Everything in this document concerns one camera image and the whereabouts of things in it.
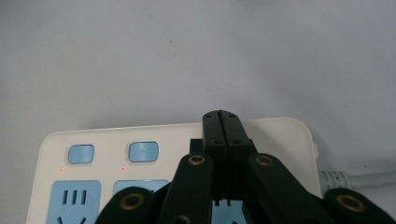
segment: gray background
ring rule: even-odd
[[[50,133],[294,117],[320,169],[396,169],[393,0],[1,0],[0,223]],[[362,191],[396,217],[396,187]]]

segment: gray cable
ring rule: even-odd
[[[322,171],[319,179],[324,195],[329,189],[370,189],[396,185],[396,171],[371,175],[348,175],[344,171]]]

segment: outlet socket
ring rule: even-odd
[[[96,180],[54,182],[47,224],[93,224],[99,215],[100,191]]]
[[[214,201],[212,204],[212,223],[246,224],[242,213],[242,201]]]

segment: switch button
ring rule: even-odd
[[[129,147],[130,161],[156,161],[158,158],[156,142],[135,142]]]
[[[69,163],[91,163],[93,160],[93,145],[74,145],[69,149]]]

